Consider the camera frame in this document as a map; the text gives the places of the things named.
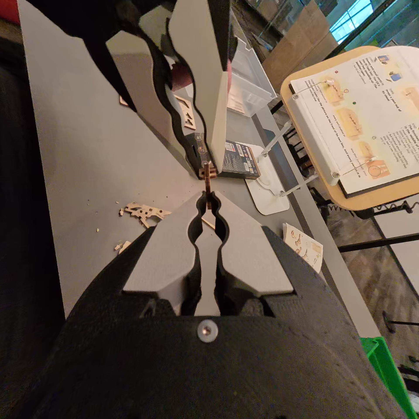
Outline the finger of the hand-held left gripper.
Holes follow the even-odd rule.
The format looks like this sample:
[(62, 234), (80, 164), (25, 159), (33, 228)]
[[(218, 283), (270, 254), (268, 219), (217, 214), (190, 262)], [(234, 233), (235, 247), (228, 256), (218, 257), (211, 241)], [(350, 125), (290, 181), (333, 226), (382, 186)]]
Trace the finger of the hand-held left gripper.
[(170, 76), (165, 56), (157, 54), (155, 63), (146, 41), (124, 31), (106, 45), (139, 118), (174, 159), (198, 179), (197, 156), (183, 132), (185, 118), (165, 77), (166, 70)]
[(194, 105), (216, 170), (225, 153), (228, 71), (223, 69), (208, 1), (177, 1), (168, 24), (174, 50), (191, 70)]

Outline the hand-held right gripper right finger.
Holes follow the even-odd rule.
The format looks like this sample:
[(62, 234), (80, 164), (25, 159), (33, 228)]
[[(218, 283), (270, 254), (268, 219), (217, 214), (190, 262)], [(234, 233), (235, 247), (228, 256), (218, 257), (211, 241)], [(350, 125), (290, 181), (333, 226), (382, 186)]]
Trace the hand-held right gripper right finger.
[(237, 316), (248, 300), (292, 294), (289, 280), (273, 245), (269, 228), (227, 199), (211, 193), (217, 251), (214, 296), (222, 316)]

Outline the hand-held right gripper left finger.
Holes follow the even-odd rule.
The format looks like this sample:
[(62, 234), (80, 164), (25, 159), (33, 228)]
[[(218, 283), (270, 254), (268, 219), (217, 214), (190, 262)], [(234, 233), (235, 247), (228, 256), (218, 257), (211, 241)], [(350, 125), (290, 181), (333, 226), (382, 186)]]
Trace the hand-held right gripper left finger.
[(202, 268), (197, 238), (202, 234), (202, 194), (197, 193), (151, 233), (123, 291), (170, 302), (183, 316), (193, 316), (202, 296)]

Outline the wooden model frame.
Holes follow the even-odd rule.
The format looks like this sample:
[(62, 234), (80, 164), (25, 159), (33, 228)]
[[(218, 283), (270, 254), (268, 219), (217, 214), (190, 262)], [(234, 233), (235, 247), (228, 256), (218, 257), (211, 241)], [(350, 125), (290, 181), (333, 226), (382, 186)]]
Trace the wooden model frame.
[(125, 213), (128, 213), (131, 217), (136, 217), (139, 223), (145, 228), (150, 228), (147, 220), (151, 217), (157, 217), (160, 220), (165, 219), (166, 216), (170, 215), (171, 212), (151, 207), (145, 204), (138, 204), (137, 202), (128, 203), (124, 208), (120, 208), (119, 216), (122, 217)]

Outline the small wooden cross part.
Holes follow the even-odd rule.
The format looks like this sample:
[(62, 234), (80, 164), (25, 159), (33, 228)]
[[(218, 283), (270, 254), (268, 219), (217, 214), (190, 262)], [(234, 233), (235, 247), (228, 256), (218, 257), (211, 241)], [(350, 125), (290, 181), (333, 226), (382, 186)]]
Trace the small wooden cross part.
[(199, 171), (199, 177), (204, 180), (206, 206), (208, 210), (211, 210), (212, 209), (211, 180), (217, 177), (217, 170), (213, 166), (212, 162), (204, 161), (202, 163), (202, 168)]

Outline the wooden parts sheet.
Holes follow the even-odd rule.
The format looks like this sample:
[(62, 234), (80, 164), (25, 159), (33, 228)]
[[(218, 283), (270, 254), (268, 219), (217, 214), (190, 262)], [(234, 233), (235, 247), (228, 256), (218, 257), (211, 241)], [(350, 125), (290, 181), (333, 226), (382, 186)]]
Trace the wooden parts sheet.
[(242, 90), (239, 87), (231, 86), (228, 93), (227, 109), (245, 117), (249, 116), (244, 104)]

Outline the person's left hand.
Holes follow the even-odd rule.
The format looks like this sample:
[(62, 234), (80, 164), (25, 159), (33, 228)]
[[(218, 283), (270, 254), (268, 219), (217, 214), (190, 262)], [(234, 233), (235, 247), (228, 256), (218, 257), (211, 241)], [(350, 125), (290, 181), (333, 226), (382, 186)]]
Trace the person's left hand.
[(178, 91), (193, 84), (190, 69), (187, 65), (175, 62), (171, 68), (172, 88), (173, 92)]

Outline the instruction booklet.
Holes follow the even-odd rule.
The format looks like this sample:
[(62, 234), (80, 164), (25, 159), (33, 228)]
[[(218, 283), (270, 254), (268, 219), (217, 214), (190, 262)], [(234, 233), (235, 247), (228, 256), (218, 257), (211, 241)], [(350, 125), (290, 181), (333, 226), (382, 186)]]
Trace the instruction booklet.
[(323, 245), (288, 223), (282, 224), (284, 242), (318, 274), (323, 262)]

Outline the clear plastic bin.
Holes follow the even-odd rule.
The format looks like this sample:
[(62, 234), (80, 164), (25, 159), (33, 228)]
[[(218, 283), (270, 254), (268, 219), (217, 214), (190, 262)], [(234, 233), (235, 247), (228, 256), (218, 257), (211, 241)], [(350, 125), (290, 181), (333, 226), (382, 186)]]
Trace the clear plastic bin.
[(238, 46), (232, 60), (231, 86), (242, 90), (244, 104), (252, 117), (276, 98), (273, 89), (254, 49), (237, 38)]

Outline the black product box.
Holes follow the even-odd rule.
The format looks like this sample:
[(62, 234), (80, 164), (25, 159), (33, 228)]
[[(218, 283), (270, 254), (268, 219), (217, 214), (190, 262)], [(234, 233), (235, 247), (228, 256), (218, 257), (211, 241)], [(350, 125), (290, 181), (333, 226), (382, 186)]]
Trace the black product box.
[(199, 179), (204, 178), (205, 163), (209, 164), (212, 177), (256, 180), (261, 175), (257, 162), (254, 159), (253, 151), (248, 145), (226, 141), (223, 167), (221, 172), (217, 173), (204, 142), (203, 134), (188, 134), (185, 136), (185, 139), (189, 149), (192, 151), (191, 159), (188, 159), (188, 162), (191, 163)]

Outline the brown cardboard box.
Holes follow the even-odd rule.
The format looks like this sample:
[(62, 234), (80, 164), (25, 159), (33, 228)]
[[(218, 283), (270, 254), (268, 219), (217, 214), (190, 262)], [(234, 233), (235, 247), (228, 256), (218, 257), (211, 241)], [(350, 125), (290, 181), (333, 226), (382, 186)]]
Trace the brown cardboard box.
[(321, 62), (337, 47), (327, 18), (317, 3), (310, 1), (262, 66), (275, 93), (279, 94), (288, 76)]

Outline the person's black clothing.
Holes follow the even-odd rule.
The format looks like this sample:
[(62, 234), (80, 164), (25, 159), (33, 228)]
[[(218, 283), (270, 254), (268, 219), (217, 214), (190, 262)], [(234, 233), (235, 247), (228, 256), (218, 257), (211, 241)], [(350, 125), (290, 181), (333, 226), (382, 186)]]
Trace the person's black clothing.
[(0, 45), (0, 415), (35, 382), (65, 321), (22, 45)]

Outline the black folder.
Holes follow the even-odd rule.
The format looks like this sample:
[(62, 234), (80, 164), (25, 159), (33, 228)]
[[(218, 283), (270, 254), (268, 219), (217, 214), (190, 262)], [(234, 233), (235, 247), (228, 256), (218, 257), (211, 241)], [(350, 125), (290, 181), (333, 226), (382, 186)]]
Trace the black folder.
[(342, 194), (345, 197), (345, 199), (355, 199), (358, 196), (369, 196), (370, 194), (373, 194), (375, 196), (378, 194), (380, 197), (392, 197), (392, 196), (398, 196), (401, 198), (401, 192), (407, 191), (412, 192), (412, 194), (418, 193), (418, 178), (419, 174), (414, 173), (409, 176), (404, 176), (400, 179), (393, 180), (393, 181), (386, 181), (383, 184), (377, 184), (377, 185), (369, 185), (364, 179), (361, 179), (361, 186), (357, 186), (354, 192), (348, 192), (349, 188), (346, 188), (343, 185), (343, 176), (338, 181), (338, 186), (342, 190)]

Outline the printed instruction sheet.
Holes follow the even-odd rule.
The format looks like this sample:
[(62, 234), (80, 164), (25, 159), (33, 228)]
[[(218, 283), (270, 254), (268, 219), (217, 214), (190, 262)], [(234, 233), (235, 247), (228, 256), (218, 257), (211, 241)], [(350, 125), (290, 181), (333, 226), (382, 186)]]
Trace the printed instruction sheet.
[(418, 176), (418, 70), (418, 47), (398, 45), (291, 80), (302, 134), (345, 197)]

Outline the black metal frame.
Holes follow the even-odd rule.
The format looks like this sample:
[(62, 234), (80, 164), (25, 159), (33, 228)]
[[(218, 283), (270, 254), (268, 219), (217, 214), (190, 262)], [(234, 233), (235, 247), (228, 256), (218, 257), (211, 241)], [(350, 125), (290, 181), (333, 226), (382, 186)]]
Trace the black metal frame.
[[(354, 213), (357, 217), (363, 220), (366, 220), (368, 218), (373, 218), (378, 215), (385, 215), (385, 214), (390, 214), (390, 213), (394, 213), (398, 211), (406, 211), (407, 213), (413, 212), (412, 209), (407, 210), (406, 207), (403, 207), (401, 205), (394, 208), (380, 210), (377, 212), (375, 212), (373, 209), (351, 211), (351, 212)], [(342, 245), (342, 246), (338, 246), (338, 250), (340, 253), (347, 253), (347, 252), (352, 252), (352, 251), (360, 251), (360, 250), (366, 250), (366, 249), (386, 247), (393, 244), (408, 243), (408, 242), (413, 242), (413, 241), (418, 241), (418, 240), (419, 240), (419, 233), (412, 233), (412, 234), (395, 236), (392, 238), (382, 237), (377, 240), (370, 240), (370, 241), (365, 241), (365, 242), (356, 243), (356, 244)]]

